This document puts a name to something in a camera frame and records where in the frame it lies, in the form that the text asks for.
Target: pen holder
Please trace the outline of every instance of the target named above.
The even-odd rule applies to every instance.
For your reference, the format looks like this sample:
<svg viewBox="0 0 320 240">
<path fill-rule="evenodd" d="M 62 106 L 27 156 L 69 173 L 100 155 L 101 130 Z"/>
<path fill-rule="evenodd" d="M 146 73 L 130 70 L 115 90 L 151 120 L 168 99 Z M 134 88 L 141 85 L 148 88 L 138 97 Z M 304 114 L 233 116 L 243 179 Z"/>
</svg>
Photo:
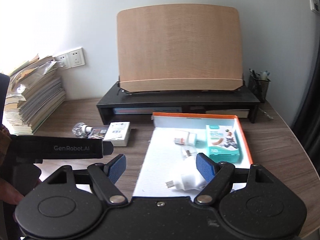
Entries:
<svg viewBox="0 0 320 240">
<path fill-rule="evenodd" d="M 252 74 L 250 74 L 248 88 L 257 97 L 257 99 L 260 100 L 261 103 L 266 101 L 269 82 L 270 79 L 260 80 L 254 78 Z"/>
</svg>

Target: wooden desk surface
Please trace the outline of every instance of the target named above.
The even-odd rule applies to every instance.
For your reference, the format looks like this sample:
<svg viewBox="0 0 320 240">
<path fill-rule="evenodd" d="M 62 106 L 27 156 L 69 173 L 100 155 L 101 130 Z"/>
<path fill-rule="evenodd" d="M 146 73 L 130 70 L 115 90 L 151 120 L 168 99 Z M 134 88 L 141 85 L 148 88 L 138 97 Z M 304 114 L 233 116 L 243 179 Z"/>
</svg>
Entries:
<svg viewBox="0 0 320 240">
<path fill-rule="evenodd" d="M 72 137 L 71 129 L 77 122 L 95 127 L 102 125 L 96 108 L 98 101 L 88 99 L 64 102 L 39 128 L 36 135 Z M 271 171 L 306 204 L 308 215 L 300 233 L 300 237 L 305 237 L 320 227 L 319 176 L 304 149 L 280 116 L 269 103 L 262 107 L 274 120 L 258 113 L 255 124 L 251 124 L 248 119 L 240 119 L 242 128 L 253 161 Z M 130 121 L 132 125 L 127 147 L 115 147 L 114 153 L 103 159 L 44 160 L 44 163 L 39 165 L 43 171 L 42 178 L 65 164 L 72 165 L 74 169 L 84 169 L 92 163 L 106 163 L 116 154 L 123 153 L 127 158 L 127 169 L 116 185 L 130 199 L 154 127 L 149 115 L 132 115 L 126 118 L 126 121 Z"/>
</svg>

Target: metal screw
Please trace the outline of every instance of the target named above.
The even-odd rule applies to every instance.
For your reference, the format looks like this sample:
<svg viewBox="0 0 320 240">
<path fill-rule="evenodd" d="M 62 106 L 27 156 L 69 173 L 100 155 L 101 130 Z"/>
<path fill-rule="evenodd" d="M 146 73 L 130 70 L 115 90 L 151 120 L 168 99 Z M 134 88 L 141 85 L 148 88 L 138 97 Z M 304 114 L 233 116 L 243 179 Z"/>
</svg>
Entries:
<svg viewBox="0 0 320 240">
<path fill-rule="evenodd" d="M 109 200 L 111 203 L 119 204 L 119 203 L 122 203 L 125 201 L 125 197 L 121 196 L 121 195 L 114 195 L 114 196 L 110 197 Z"/>
<path fill-rule="evenodd" d="M 197 201 L 199 203 L 207 204 L 212 201 L 212 197 L 209 195 L 200 195 L 199 197 L 197 197 Z"/>
<path fill-rule="evenodd" d="M 158 201 L 157 202 L 157 206 L 158 207 L 163 207 L 165 205 L 165 202 L 164 201 Z"/>
</svg>

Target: wall switch plate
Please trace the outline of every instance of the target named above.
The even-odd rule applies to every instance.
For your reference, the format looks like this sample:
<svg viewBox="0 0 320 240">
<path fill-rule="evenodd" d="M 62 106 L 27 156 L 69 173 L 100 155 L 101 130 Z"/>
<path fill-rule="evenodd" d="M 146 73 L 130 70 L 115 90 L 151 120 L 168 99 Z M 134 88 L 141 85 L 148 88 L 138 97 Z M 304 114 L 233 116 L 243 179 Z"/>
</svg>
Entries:
<svg viewBox="0 0 320 240">
<path fill-rule="evenodd" d="M 310 0 L 310 9 L 311 11 L 320 14 L 319 2 L 317 0 Z"/>
<path fill-rule="evenodd" d="M 85 64 L 82 48 L 68 52 L 71 67 L 78 67 Z"/>
<path fill-rule="evenodd" d="M 64 52 L 63 54 L 55 56 L 54 58 L 56 61 L 60 62 L 62 69 L 85 65 L 83 50 L 81 47 Z"/>
</svg>

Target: wall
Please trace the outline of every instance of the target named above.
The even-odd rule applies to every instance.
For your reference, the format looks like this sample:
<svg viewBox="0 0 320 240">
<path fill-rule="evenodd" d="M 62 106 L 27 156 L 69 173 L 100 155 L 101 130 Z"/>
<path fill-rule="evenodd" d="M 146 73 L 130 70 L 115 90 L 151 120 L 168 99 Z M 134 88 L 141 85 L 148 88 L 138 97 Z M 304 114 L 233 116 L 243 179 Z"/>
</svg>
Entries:
<svg viewBox="0 0 320 240">
<path fill-rule="evenodd" d="M 116 14 L 164 3 L 237 8 L 245 79 L 248 68 L 270 71 L 267 98 L 293 122 L 319 43 L 319 16 L 309 0 L 0 0 L 0 66 L 82 46 L 87 64 L 62 72 L 68 99 L 101 97 L 118 78 Z"/>
</svg>

